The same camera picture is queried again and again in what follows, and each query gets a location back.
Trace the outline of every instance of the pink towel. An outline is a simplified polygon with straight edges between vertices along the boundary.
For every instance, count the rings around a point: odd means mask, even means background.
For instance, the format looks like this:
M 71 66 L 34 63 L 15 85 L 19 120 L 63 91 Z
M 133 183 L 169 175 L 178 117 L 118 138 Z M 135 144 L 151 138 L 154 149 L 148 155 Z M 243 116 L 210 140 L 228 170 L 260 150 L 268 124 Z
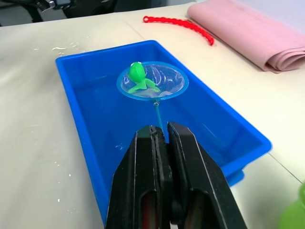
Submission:
M 208 0 L 187 13 L 264 71 L 279 73 L 305 63 L 304 35 L 240 4 Z

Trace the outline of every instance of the white table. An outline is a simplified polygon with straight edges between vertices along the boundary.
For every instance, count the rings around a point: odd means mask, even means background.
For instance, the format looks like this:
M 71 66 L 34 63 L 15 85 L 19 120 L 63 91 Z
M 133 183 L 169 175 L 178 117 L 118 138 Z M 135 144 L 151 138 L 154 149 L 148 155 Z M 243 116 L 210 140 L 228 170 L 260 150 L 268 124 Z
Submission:
M 54 60 L 151 39 L 272 141 L 232 192 L 249 229 L 276 228 L 305 180 L 305 68 L 262 72 L 220 41 L 211 47 L 185 28 L 142 23 L 184 18 L 189 6 L 0 28 L 1 229 L 102 228 Z

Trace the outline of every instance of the red plastic chain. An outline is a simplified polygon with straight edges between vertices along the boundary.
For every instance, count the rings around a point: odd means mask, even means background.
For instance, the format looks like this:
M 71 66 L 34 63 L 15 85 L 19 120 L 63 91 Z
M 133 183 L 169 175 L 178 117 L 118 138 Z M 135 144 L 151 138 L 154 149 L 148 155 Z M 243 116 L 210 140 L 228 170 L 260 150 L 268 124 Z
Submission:
M 176 18 L 165 18 L 165 17 L 157 18 L 157 17 L 145 16 L 145 17 L 143 17 L 143 22 L 145 22 L 145 23 L 160 22 L 160 23 L 170 23 L 170 24 L 174 24 L 174 25 L 183 26 L 183 27 L 186 27 L 188 29 L 194 30 L 195 32 L 200 33 L 202 36 L 204 36 L 208 40 L 210 45 L 214 44 L 214 38 L 207 31 L 205 31 L 203 28 L 200 28 L 198 25 L 196 25 L 196 24 L 194 24 L 194 23 L 192 23 L 188 20 L 181 20 L 181 19 L 176 19 Z

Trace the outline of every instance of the blue plastic tray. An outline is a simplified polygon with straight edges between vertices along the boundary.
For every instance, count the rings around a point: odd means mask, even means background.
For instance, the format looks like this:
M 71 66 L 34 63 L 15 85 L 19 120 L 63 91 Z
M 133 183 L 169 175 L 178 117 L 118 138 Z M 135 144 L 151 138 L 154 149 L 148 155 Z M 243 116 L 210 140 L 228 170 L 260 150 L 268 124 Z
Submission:
M 160 103 L 163 126 L 168 121 L 188 126 L 230 185 L 244 177 L 247 164 L 271 149 L 266 137 L 155 41 L 60 57 L 56 64 L 104 222 L 112 176 L 134 133 L 158 125 L 152 103 L 128 98 L 116 87 L 119 74 L 137 61 L 167 62 L 186 73 L 186 91 Z

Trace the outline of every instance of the green object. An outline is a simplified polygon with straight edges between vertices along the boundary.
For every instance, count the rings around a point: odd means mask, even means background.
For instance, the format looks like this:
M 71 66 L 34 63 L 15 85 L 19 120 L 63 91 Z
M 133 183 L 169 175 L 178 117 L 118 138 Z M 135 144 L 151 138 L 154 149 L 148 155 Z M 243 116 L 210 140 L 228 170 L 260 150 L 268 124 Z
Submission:
M 301 185 L 298 200 L 283 212 L 279 229 L 305 229 L 305 183 Z
M 156 87 L 156 84 L 146 78 L 145 70 L 141 62 L 134 62 L 130 66 L 129 78 L 136 83 L 134 87 L 128 90 L 128 93 L 134 93 L 139 89 L 147 89 L 147 86 L 154 89 L 156 92 L 160 92 L 160 89 Z

